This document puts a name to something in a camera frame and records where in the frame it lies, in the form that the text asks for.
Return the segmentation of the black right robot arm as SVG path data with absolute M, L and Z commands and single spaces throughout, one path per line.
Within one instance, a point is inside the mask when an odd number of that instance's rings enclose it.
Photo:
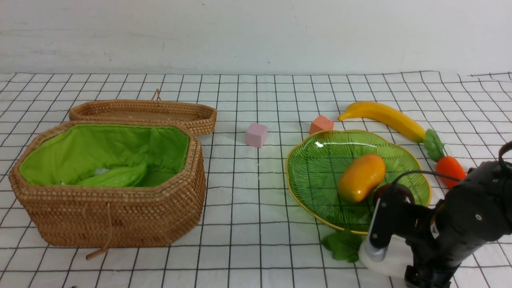
M 413 253 L 404 281 L 408 288 L 448 288 L 466 258 L 486 243 L 511 234 L 511 163 L 503 155 L 482 162 L 422 216 L 406 244 Z

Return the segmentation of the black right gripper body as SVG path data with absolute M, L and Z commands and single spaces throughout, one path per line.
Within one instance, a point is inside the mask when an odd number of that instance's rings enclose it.
M 466 259 L 466 243 L 454 240 L 423 241 L 406 239 L 413 253 L 413 264 L 406 267 L 408 288 L 449 288 L 451 279 Z

